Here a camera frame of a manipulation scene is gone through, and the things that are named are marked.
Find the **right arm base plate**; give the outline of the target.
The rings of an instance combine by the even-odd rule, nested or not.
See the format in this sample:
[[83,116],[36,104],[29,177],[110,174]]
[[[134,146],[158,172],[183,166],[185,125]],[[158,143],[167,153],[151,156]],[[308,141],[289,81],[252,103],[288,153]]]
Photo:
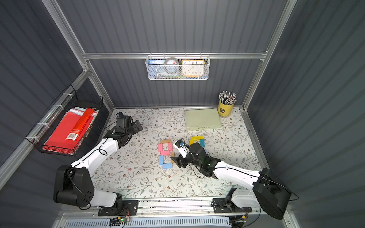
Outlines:
[[211,206],[215,213],[250,213],[251,207],[239,208],[235,206],[231,201],[226,201],[225,198],[213,198]]

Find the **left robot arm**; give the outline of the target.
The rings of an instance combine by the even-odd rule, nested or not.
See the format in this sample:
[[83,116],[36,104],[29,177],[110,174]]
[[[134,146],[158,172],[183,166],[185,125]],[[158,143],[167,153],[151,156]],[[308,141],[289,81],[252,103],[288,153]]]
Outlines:
[[121,195],[96,190],[91,175],[109,156],[126,146],[132,136],[142,130],[139,120],[133,120],[122,112],[117,113],[116,126],[107,131],[99,144],[79,160],[57,169],[53,200],[82,210],[92,206],[121,207],[122,204],[118,202]]

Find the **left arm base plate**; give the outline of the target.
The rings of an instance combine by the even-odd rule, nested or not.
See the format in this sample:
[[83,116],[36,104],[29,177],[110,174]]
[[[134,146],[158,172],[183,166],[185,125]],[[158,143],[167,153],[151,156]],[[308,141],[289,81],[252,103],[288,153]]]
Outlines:
[[98,216],[134,216],[137,214],[138,204],[137,200],[118,200],[112,207],[100,207]]

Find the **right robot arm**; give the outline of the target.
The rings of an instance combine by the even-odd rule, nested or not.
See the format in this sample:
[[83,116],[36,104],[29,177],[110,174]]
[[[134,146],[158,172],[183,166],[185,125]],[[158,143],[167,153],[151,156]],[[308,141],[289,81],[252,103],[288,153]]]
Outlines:
[[172,160],[179,168],[195,166],[202,177],[234,184],[221,201],[211,205],[218,212],[248,212],[259,207],[274,219],[282,220],[293,192],[268,168],[250,171],[211,157],[199,143],[188,145],[183,139],[174,143],[179,156]]

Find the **blue block front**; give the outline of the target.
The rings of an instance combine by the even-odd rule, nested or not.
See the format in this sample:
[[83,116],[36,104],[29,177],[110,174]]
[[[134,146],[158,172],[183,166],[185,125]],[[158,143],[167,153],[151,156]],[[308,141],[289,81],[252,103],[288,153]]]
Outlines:
[[162,168],[163,169],[171,169],[173,167],[173,164],[172,163],[164,163],[162,165]]

